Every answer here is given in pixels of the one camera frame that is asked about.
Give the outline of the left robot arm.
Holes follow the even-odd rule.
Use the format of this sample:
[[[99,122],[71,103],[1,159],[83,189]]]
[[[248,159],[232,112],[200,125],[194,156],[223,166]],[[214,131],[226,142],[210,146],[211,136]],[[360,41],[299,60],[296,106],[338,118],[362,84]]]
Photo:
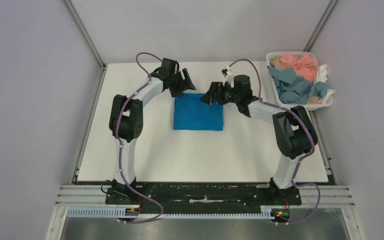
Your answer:
[[[137,139],[144,127],[144,107],[165,90],[173,98],[196,90],[188,70],[169,58],[163,58],[161,65],[149,72],[146,81],[130,95],[117,94],[113,98],[109,129],[117,143],[117,173],[107,194],[111,201],[132,204],[137,198],[134,161]]]

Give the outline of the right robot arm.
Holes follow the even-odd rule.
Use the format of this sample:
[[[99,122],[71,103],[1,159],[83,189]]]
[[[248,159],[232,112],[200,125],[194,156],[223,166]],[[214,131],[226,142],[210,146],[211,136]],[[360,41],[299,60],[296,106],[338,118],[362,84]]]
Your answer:
[[[314,153],[318,142],[314,126],[302,105],[285,108],[255,96],[247,75],[236,75],[233,83],[212,82],[200,101],[212,105],[235,104],[248,118],[272,124],[277,147],[281,153],[277,169],[269,181],[269,199],[282,204],[294,197],[295,178],[303,158]]]

